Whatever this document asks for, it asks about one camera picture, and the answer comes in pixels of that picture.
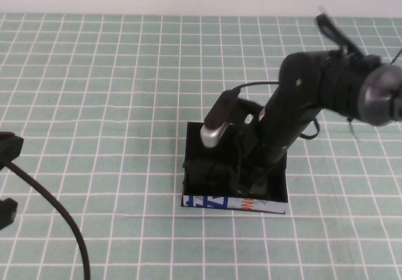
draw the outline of black clip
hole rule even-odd
[[[364,57],[363,53],[358,49],[358,47],[356,47],[356,45],[351,42],[348,37],[342,34],[342,32],[339,31],[333,23],[331,23],[331,20],[329,20],[325,13],[318,15],[315,18],[315,21],[317,22],[320,32],[339,45],[343,53],[352,55],[357,59]]]

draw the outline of black object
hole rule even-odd
[[[11,198],[0,200],[0,230],[14,222],[17,207],[18,203]]]
[[[258,195],[260,200],[288,202],[285,181],[286,156],[283,156],[280,163],[263,177],[264,180],[260,185],[255,186],[256,191],[243,190],[244,193],[240,191],[233,193],[228,183],[237,178],[237,174],[233,174],[239,164],[240,155],[233,143],[237,130],[234,126],[229,126],[219,145],[211,150],[202,144],[200,138],[202,126],[201,122],[187,123],[184,163],[186,173],[183,187],[185,195],[241,198],[254,198]],[[254,166],[248,165],[246,161],[242,160],[241,165],[241,171],[245,175],[255,172]]]
[[[186,149],[186,174],[196,174],[191,167],[197,161],[200,166],[202,161],[211,166],[218,163],[230,175],[222,179],[222,185],[229,187],[233,195],[261,199],[273,194],[268,191],[273,189],[270,173],[281,164],[295,140],[317,136],[306,136],[303,131],[314,122],[319,132],[316,116],[321,110],[332,110],[349,122],[357,119],[373,126],[402,120],[400,67],[385,64],[375,55],[363,55],[326,15],[317,16],[316,22],[320,31],[339,45],[339,50],[288,55],[280,67],[279,86],[264,107],[237,98],[241,87],[253,83],[224,91],[199,131],[203,146],[209,150],[202,149],[198,156],[190,158]],[[246,124],[249,114],[253,119]],[[235,134],[228,133],[232,127]],[[193,134],[187,139],[190,149],[198,143]],[[230,149],[229,153],[220,147]],[[221,155],[237,155],[237,164],[233,160],[219,161]],[[198,172],[198,177],[197,182],[203,185],[215,178],[206,172]],[[200,185],[197,189],[204,191]]]
[[[19,156],[23,146],[23,141],[22,137],[15,136],[12,132],[0,132],[0,170],[7,167],[18,175],[22,180],[27,182],[27,184],[32,186],[32,188],[41,194],[52,206],[54,206],[65,219],[77,239],[82,256],[82,264],[84,266],[84,279],[90,280],[90,264],[87,247],[74,219],[49,191],[12,162],[12,160]],[[14,222],[17,206],[17,202],[10,198],[0,202],[0,230]]]

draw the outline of wire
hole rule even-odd
[[[306,139],[306,140],[312,140],[318,136],[318,134],[320,133],[320,123],[318,123],[317,118],[314,118],[313,122],[314,122],[314,126],[315,126],[315,129],[317,130],[317,132],[311,136],[308,136],[306,134],[301,134],[300,135],[301,138]]]
[[[63,205],[52,195],[48,190],[41,186],[36,180],[34,180],[29,174],[23,171],[20,167],[15,165],[9,159],[0,156],[0,163],[5,165],[8,169],[18,175],[22,180],[27,182],[32,188],[34,188],[38,193],[40,193],[46,200],[51,203],[53,207],[60,213],[60,215],[65,219],[70,228],[72,229],[75,238],[77,239],[78,247],[80,248],[82,265],[84,266],[84,280],[90,280],[90,264],[88,257],[88,250],[85,245],[84,238],[82,237],[81,231],[75,223],[74,219],[63,207]]]
[[[279,84],[279,81],[256,81],[256,82],[244,83],[244,84],[238,85],[237,87],[234,87],[233,90],[240,91],[243,87],[249,87],[252,85],[263,85],[263,84]],[[313,134],[312,136],[308,136],[306,134],[301,134],[300,135],[301,138],[306,139],[306,140],[312,140],[318,136],[318,134],[320,133],[320,123],[318,123],[317,118],[314,118],[313,123],[315,125],[317,132],[315,134]]]
[[[252,85],[264,85],[264,84],[279,84],[279,81],[256,81],[256,82],[249,82],[249,83],[244,83],[244,84],[240,84],[237,87],[234,87],[233,89],[236,90],[240,90],[243,87],[250,87]]]
[[[398,59],[398,57],[402,54],[402,48],[399,50],[399,52],[397,52],[396,56],[394,57],[394,59],[392,59],[391,61],[391,65]]]

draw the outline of table surface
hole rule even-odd
[[[402,46],[402,19],[336,22],[385,61]],[[224,89],[277,79],[285,55],[333,47],[313,18],[0,14],[0,128],[80,225],[93,279],[401,279],[399,124],[357,122],[356,141],[321,113],[319,137],[290,148],[284,216],[180,206],[186,122]],[[19,202],[0,279],[82,279],[64,220],[0,177]]]

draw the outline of white grid line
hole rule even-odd
[[[121,21],[120,36],[121,36],[122,27],[123,27],[123,19],[122,19],[122,21]],[[119,45],[120,45],[120,44],[117,44],[116,53],[119,52]],[[116,56],[116,58],[115,58],[115,60],[114,60],[114,65],[113,65],[113,67],[116,66],[116,60],[117,60],[117,56]],[[135,83],[135,81],[133,80],[133,83],[131,84],[131,91],[134,90],[134,83]],[[133,103],[133,95],[134,95],[134,94],[131,93],[130,103]],[[130,116],[130,112],[131,112],[131,107],[129,108],[129,111],[128,111],[128,118],[129,118],[129,116]],[[129,122],[127,121],[126,133],[125,133],[125,135],[124,135],[123,153],[125,153],[125,150],[126,150],[126,144],[127,144],[126,141],[127,141],[127,134],[128,134],[128,125],[129,125]],[[106,280],[106,277],[107,277],[107,265],[108,265],[108,263],[109,263],[109,258],[110,258],[110,254],[111,254],[111,245],[112,245],[112,236],[113,236],[114,217],[115,217],[115,213],[116,213],[116,209],[117,209],[117,202],[118,202],[118,200],[119,200],[119,195],[120,195],[119,192],[120,192],[121,171],[123,170],[123,163],[124,163],[124,155],[122,155],[122,158],[121,158],[119,178],[118,178],[118,180],[117,180],[117,189],[116,189],[116,193],[115,193],[113,215],[112,215],[112,221],[111,221],[111,227],[110,227],[109,243],[108,243],[108,246],[107,246],[106,264],[105,264],[104,276],[103,276],[103,279],[104,279],[104,280]]]
[[[35,40],[38,38],[38,36],[39,36],[39,31],[38,31],[38,32],[36,33],[36,35],[35,35]],[[41,86],[44,77],[45,77],[45,73],[43,73],[43,76],[42,76],[42,78],[41,78],[41,80],[40,80],[40,83],[39,83],[39,87]],[[38,90],[36,91],[35,99],[36,99],[37,96],[38,96],[38,92],[39,92],[39,88],[38,88]],[[28,116],[27,116],[27,118],[26,118],[26,122],[24,123],[24,127],[22,128],[21,133],[24,133],[24,130],[26,129],[26,126],[28,125],[28,120],[30,119],[30,115],[31,115],[31,113],[32,113],[32,110],[33,110],[33,106],[30,108],[30,111],[29,111],[29,113],[28,113]],[[42,153],[44,153],[44,151],[45,151],[45,145],[44,145],[43,148],[42,148]],[[38,164],[38,166],[36,167],[36,170],[35,170],[35,173],[34,173],[34,176],[33,176],[34,178],[36,177],[37,173],[39,172],[39,168],[40,168],[40,164]],[[32,195],[32,191],[33,191],[33,188],[30,187],[30,192],[29,192],[29,195],[28,195],[28,199],[26,200],[26,203],[25,203],[23,212],[25,212],[25,211],[28,209],[28,204],[29,204],[29,202],[30,202],[30,196]],[[22,224],[23,224],[23,216],[21,216],[21,220],[19,221],[18,229],[17,229],[16,236],[15,236],[16,239],[15,239],[15,241],[13,242],[13,247],[12,247],[12,249],[11,249],[11,254],[10,254],[10,257],[9,257],[9,260],[8,260],[8,264],[10,264],[11,261],[13,260],[14,250],[15,250],[15,248],[16,248],[16,244],[17,244],[17,241],[18,241],[19,233],[20,233],[21,228],[22,228]],[[4,271],[3,280],[6,280],[8,271],[9,271],[9,265],[6,266],[6,270]]]
[[[159,61],[160,61],[160,52],[161,51],[161,46],[159,45],[159,50],[158,50],[158,61],[156,64],[156,78],[158,78],[159,74]],[[156,91],[158,90],[158,79],[155,80],[155,89],[154,93],[156,94]],[[145,196],[144,196],[144,208],[143,208],[143,214],[145,215],[146,212],[146,199],[147,199],[147,192],[148,192],[148,185],[149,185],[149,173],[151,171],[151,150],[152,150],[152,135],[153,135],[153,129],[154,129],[154,118],[155,118],[155,105],[156,105],[156,97],[154,97],[153,100],[153,105],[154,108],[152,110],[152,121],[151,121],[151,137],[149,139],[149,153],[148,153],[148,170],[147,170],[147,176],[146,176],[146,183],[145,183]],[[145,216],[142,218],[141,222],[141,238],[144,237],[144,223],[145,223]],[[143,240],[141,239],[139,242],[139,253],[138,253],[138,268],[137,268],[137,279],[139,279],[140,275],[140,269],[141,269],[141,256],[142,256],[142,250],[143,250]]]
[[[282,36],[281,36],[281,27],[279,25],[279,19],[276,18],[276,20],[278,22],[278,32],[279,32],[279,36],[280,36],[280,39],[281,39],[281,44],[283,45],[283,40],[282,40]],[[285,48],[282,48],[282,50],[283,50],[283,54],[286,55]],[[299,243],[297,241],[296,222],[295,222],[295,219],[293,218],[293,210],[292,210],[292,205],[291,205],[291,200],[290,199],[289,199],[289,212],[290,212],[290,215],[292,216],[291,221],[292,221],[292,224],[293,224],[293,233],[295,235],[297,258],[298,258],[299,264],[300,264],[301,280],[304,280],[304,272],[303,272],[303,266],[302,266],[302,260],[301,260],[302,257],[300,255]]]
[[[183,28],[183,23],[182,23],[183,18],[180,17],[180,41],[179,44],[181,45],[182,43],[182,28]],[[180,93],[180,60],[178,61],[178,83],[177,83],[177,92]],[[173,193],[174,195],[181,195],[181,193],[176,193],[176,178],[178,175],[177,172],[177,154],[178,154],[178,110],[179,108],[179,96],[177,97],[177,111],[176,111],[176,143],[175,143],[175,178],[173,179]],[[173,239],[175,238],[175,214],[176,214],[176,197],[173,197],[173,216],[171,219],[171,250],[170,250],[170,270],[169,270],[169,279],[173,280],[173,256],[174,256],[174,241]]]
[[[305,49],[305,46],[304,46],[304,44],[303,44],[303,39],[302,39],[302,36],[301,36],[302,34],[300,33],[300,29],[299,29],[299,27],[298,27],[298,20],[296,20],[296,23],[297,23],[297,30],[298,30],[299,35],[300,35],[301,46],[303,47],[303,51],[305,51],[306,49]],[[325,224],[324,218],[322,217],[323,214],[322,214],[322,208],[321,208],[320,198],[318,197],[317,186],[316,186],[316,184],[315,184],[315,176],[314,176],[312,164],[311,164],[311,162],[310,162],[310,155],[309,155],[309,153],[308,153],[307,143],[306,143],[306,140],[305,140],[305,139],[303,139],[303,145],[304,145],[304,148],[305,148],[305,151],[306,151],[306,157],[307,157],[307,161],[308,161],[308,169],[310,170],[310,173],[311,173],[312,182],[313,182],[313,187],[314,187],[314,192],[315,192],[316,198],[317,198],[318,210],[319,210],[319,212],[320,212],[321,221],[322,221],[322,224],[323,224],[323,227],[324,227],[325,238],[327,239],[327,238],[329,237],[329,236],[328,236],[328,231],[327,231],[327,226],[326,226],[326,224]],[[332,272],[333,272],[333,274],[334,274],[334,279],[337,280],[338,277],[337,277],[337,273],[336,273],[335,266],[334,266],[334,258],[333,258],[333,255],[332,255],[332,249],[331,249],[331,245],[330,245],[330,243],[329,243],[328,240],[327,240],[327,247],[328,247],[328,252],[329,252],[329,258],[330,258],[331,265],[332,265]]]
[[[359,34],[359,36],[360,36],[359,28],[357,27],[357,25],[356,25],[356,30],[357,30],[357,32],[358,32],[358,34]],[[376,129],[376,132],[377,132],[377,134],[378,134],[378,138],[379,138],[379,142],[380,142],[380,144],[381,144],[381,148],[382,148],[382,150],[384,151],[384,155],[385,155],[387,164],[388,164],[388,166],[389,166],[389,168],[390,168],[390,170],[391,170],[392,176],[393,176],[393,178],[394,178],[396,187],[398,187],[398,182],[396,181],[396,178],[394,177],[394,173],[393,173],[391,164],[389,163],[389,160],[388,160],[388,158],[387,158],[386,151],[385,151],[385,149],[384,149],[383,143],[381,142],[381,137],[380,137],[380,135],[379,135],[377,129]],[[389,241],[388,231],[387,231],[387,229],[386,229],[386,227],[385,227],[385,225],[384,225],[384,220],[383,220],[383,217],[381,216],[381,211],[380,211],[380,209],[379,209],[379,207],[378,207],[377,199],[376,199],[375,194],[374,194],[374,191],[373,191],[373,189],[372,189],[372,185],[371,185],[371,182],[370,182],[370,179],[369,179],[369,175],[368,175],[368,173],[367,173],[367,170],[366,170],[366,166],[365,166],[365,164],[364,164],[364,161],[363,161],[363,159],[361,158],[361,153],[360,153],[359,145],[357,144],[357,141],[356,141],[356,140],[354,140],[354,144],[355,144],[355,146],[356,146],[357,153],[358,153],[359,156],[360,156],[360,161],[361,161],[361,164],[362,164],[362,167],[363,167],[363,170],[364,170],[364,174],[365,174],[365,176],[366,176],[367,184],[368,184],[369,189],[370,189],[370,192],[371,192],[371,194],[372,194],[372,198],[373,198],[373,200],[374,200],[374,204],[375,204],[375,206],[376,206],[376,210],[377,210],[377,212],[378,212],[379,219],[380,219],[380,221],[381,221],[381,226],[382,226],[382,228],[383,228],[383,230],[384,230],[384,233],[385,233],[385,236],[386,236],[386,238],[387,238],[387,243],[388,243],[389,251],[390,251],[390,253],[391,253],[391,257],[392,257],[393,263],[394,263],[394,265],[395,265],[396,273],[397,273],[398,277],[401,278],[401,274],[399,273],[399,269],[396,267],[396,259],[395,259],[395,255],[394,255],[394,251],[393,251],[391,242]]]
[[[77,40],[75,41],[75,45],[74,45],[73,51],[75,51],[75,49],[76,49],[76,47],[77,47],[77,43],[78,43],[78,38],[79,38],[79,36],[80,36],[80,31],[79,31],[79,33],[78,33],[78,35],[77,35]],[[66,77],[64,78],[64,81],[63,81],[62,90],[63,90],[64,87],[65,87],[66,81],[67,81],[67,74],[66,74]],[[58,108],[58,106],[59,106],[59,104],[60,104],[60,100],[61,100],[61,99],[62,99],[62,93],[60,93],[60,95],[59,95],[59,97],[58,97],[57,104],[56,104],[56,108],[55,108],[55,111],[54,111],[54,113],[53,113],[53,117],[52,117],[52,122],[51,122],[51,124],[54,123],[54,120],[55,120],[55,117],[56,117],[56,113],[57,113],[57,108]],[[51,129],[51,128],[52,128],[52,125],[51,125],[50,128],[49,128],[48,135],[47,135],[46,141],[45,141],[45,145],[43,146],[42,154],[45,152],[45,149],[46,149],[46,142],[47,142],[48,139],[49,139],[49,133],[50,133],[50,129]],[[68,166],[68,159],[67,159],[66,164],[65,164],[64,173],[67,171],[67,166]],[[59,191],[58,191],[57,197],[60,196],[61,190],[62,190],[62,183],[60,184],[60,189],[59,189]],[[48,229],[48,233],[47,233],[47,239],[46,239],[46,242],[45,242],[45,246],[44,246],[44,248],[43,248],[43,253],[42,253],[42,257],[41,257],[40,266],[39,266],[39,269],[38,269],[38,274],[37,274],[36,280],[40,280],[40,275],[41,275],[42,266],[43,266],[43,263],[44,263],[44,260],[45,260],[45,256],[46,256],[46,251],[47,251],[48,241],[49,241],[49,237],[50,237],[50,232],[52,231],[53,220],[54,220],[54,219],[53,219],[53,215],[52,215],[52,217],[50,218],[50,225],[49,225],[49,229]]]
[[[200,16],[200,67],[201,67],[201,70],[202,70],[202,22],[201,22],[201,16]],[[203,76],[202,76],[202,71],[201,71],[200,72],[201,94],[202,94],[202,77]],[[201,97],[200,110],[201,110],[201,118],[203,118],[204,102],[202,100],[202,97]],[[205,209],[203,208],[201,210],[202,210],[202,238],[203,238],[202,239],[202,280],[205,280]]]
[[[85,91],[88,89],[88,85],[89,85],[89,81],[87,81],[87,85],[85,86]],[[110,91],[110,89],[111,89],[111,85],[112,85],[112,80],[110,81],[110,84],[109,84],[109,91]],[[75,136],[76,135],[76,131],[77,131],[77,124],[78,123],[76,123],[76,126],[75,126],[75,130],[74,130],[74,135],[73,136]],[[99,135],[102,133],[102,123],[101,123],[101,128],[99,129]],[[97,143],[97,152],[99,151],[99,141],[100,141],[100,139],[98,140],[98,143]],[[92,184],[92,179],[93,179],[93,172],[94,172],[94,170],[95,170],[95,166],[96,166],[96,159],[97,159],[97,157],[95,156],[95,160],[94,160],[94,165],[93,165],[93,167],[92,167],[92,174],[91,174],[91,177],[90,177],[90,183],[89,183],[89,187],[88,187],[88,195],[87,195],[87,197],[86,197],[86,200],[85,200],[85,204],[84,204],[84,208],[82,209],[82,213],[85,213],[85,209],[86,209],[86,207],[87,207],[87,204],[88,204],[88,199],[89,199],[89,191],[90,191],[90,188],[91,188],[91,184]],[[85,222],[85,219],[84,219],[84,215],[82,215],[82,218],[81,218],[81,223],[80,223],[80,230],[81,230],[81,232],[82,232],[82,229],[84,228],[84,222]],[[74,260],[73,260],[73,262],[76,262],[76,260],[77,260],[77,256],[78,256],[78,252],[79,252],[79,248],[78,248],[78,246],[76,246],[75,247],[75,253],[74,253]],[[72,270],[71,270],[71,273],[70,273],[70,280],[72,280],[73,279],[73,277],[74,277],[74,271],[75,271],[75,269],[74,269],[74,267],[72,268]]]

